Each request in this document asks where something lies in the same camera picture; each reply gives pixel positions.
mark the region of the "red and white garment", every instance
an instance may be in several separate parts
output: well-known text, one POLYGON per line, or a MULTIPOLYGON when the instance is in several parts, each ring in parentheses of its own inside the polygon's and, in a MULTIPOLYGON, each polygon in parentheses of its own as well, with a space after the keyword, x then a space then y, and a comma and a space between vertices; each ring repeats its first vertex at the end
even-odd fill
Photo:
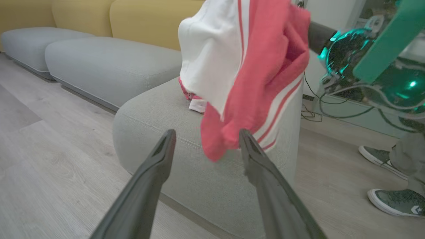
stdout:
POLYGON ((182 85, 208 104, 201 123, 206 156, 218 161, 248 129, 276 144, 279 121, 302 88, 310 13, 290 0, 206 0, 182 21, 182 85))

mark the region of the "green panel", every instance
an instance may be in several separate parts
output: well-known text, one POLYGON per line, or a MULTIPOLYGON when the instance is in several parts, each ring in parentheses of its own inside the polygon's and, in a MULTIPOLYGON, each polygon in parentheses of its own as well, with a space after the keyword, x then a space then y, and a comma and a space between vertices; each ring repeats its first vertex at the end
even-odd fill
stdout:
POLYGON ((425 0, 402 0, 394 19, 354 68, 354 76, 373 83, 425 27, 425 0))

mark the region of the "yellow sofa backrest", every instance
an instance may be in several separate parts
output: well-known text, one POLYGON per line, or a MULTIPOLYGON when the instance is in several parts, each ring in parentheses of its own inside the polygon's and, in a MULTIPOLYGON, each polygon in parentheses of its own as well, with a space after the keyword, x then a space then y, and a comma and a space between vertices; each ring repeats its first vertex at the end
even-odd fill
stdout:
POLYGON ((52 0, 0 0, 0 34, 20 28, 55 27, 51 5, 52 0))
POLYGON ((113 1, 53 0, 52 12, 56 26, 99 37, 111 37, 109 9, 113 1))
POLYGON ((116 0, 110 9, 116 38, 180 50, 180 22, 195 15, 201 0, 116 0))

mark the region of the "gray cushion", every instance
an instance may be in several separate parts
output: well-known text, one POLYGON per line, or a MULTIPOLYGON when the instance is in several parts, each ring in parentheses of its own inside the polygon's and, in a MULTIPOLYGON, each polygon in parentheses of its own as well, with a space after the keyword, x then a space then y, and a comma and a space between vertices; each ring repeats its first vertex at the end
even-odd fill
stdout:
POLYGON ((111 37, 56 42, 45 57, 52 76, 113 110, 181 68, 179 51, 111 37))
POLYGON ((34 27, 6 31, 1 35, 1 40, 8 56, 38 73, 48 72, 44 52, 50 43, 82 37, 94 36, 62 28, 34 27))
MULTIPOLYGON (((278 145, 268 155, 293 184, 298 151, 302 91, 280 122, 278 145)), ((177 79, 124 104, 113 124, 113 142, 121 165, 134 173, 167 129, 177 132, 171 175, 162 192, 198 215, 241 238, 264 237, 255 188, 244 176, 239 151, 209 161, 201 147, 202 114, 188 109, 177 79)))

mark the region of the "shoe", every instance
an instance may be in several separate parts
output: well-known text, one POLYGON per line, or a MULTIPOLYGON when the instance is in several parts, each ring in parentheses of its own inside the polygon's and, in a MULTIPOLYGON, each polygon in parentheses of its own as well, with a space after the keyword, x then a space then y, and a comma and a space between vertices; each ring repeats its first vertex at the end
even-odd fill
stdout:
POLYGON ((367 160, 372 162, 375 165, 381 166, 391 172, 393 172, 395 175, 399 176, 400 178, 407 180, 407 175, 400 172, 397 168, 395 168, 390 161, 390 152, 385 150, 377 150, 374 148, 369 148, 366 146, 360 146, 359 152, 365 157, 367 160))
POLYGON ((375 207, 390 215, 425 218, 425 198, 412 190, 372 189, 368 192, 368 198, 375 207))

